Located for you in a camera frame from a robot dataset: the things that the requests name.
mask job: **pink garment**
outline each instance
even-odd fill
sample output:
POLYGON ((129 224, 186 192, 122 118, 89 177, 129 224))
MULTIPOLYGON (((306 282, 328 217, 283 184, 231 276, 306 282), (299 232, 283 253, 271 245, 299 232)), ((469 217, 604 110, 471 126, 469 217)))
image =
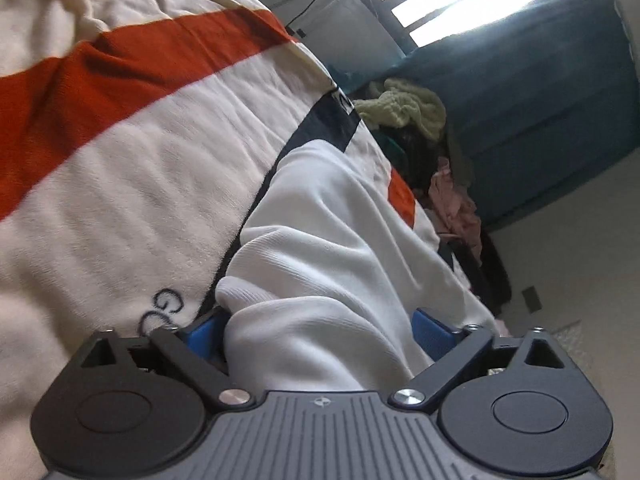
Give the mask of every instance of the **pink garment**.
POLYGON ((476 204, 466 194, 466 189, 456 186, 451 176, 449 159, 438 158, 438 171, 431 177, 429 198, 435 215, 430 215, 436 232, 443 239, 462 238, 480 262, 480 219, 476 204))

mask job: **orange stripe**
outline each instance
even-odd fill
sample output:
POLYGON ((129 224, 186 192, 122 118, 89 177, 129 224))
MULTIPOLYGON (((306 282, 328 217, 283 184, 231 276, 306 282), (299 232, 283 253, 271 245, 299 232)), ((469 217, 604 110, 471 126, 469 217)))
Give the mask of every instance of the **orange stripe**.
POLYGON ((113 124, 288 41, 268 10, 221 10, 118 28, 78 44, 64 58, 48 58, 0 78, 0 220, 75 150, 113 124))
POLYGON ((402 220, 413 229, 415 222, 415 198, 400 174, 391 168, 391 180, 388 189, 389 203, 402 217, 402 220))

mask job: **bed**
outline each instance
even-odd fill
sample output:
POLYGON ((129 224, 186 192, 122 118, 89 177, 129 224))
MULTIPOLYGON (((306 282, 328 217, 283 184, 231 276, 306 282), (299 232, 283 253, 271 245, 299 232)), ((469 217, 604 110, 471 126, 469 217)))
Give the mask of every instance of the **bed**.
POLYGON ((427 255, 399 260, 408 286, 422 290, 419 268, 468 304, 453 322, 491 321, 433 256, 433 227, 350 101, 259 1, 0 0, 0 31, 5 478, 44 474, 31 410, 93 330, 145 335, 213 307, 278 165, 310 142, 427 255))

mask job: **curtain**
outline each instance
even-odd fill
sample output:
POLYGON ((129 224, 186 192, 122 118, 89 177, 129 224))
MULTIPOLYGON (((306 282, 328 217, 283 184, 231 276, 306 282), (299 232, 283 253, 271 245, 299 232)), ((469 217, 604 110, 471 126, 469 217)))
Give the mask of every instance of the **curtain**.
POLYGON ((415 50, 385 76, 441 97, 489 228, 558 199, 639 142, 638 80, 614 0, 535 0, 415 50))

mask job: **ribbed gray surface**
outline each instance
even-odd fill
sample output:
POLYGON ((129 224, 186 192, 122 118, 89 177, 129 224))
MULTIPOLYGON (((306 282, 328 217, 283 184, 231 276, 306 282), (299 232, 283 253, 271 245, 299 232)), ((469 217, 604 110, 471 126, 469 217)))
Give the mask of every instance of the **ribbed gray surface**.
POLYGON ((271 392, 254 410, 221 415, 194 453, 145 478, 505 480, 453 452, 426 415, 396 412, 367 392, 271 392))

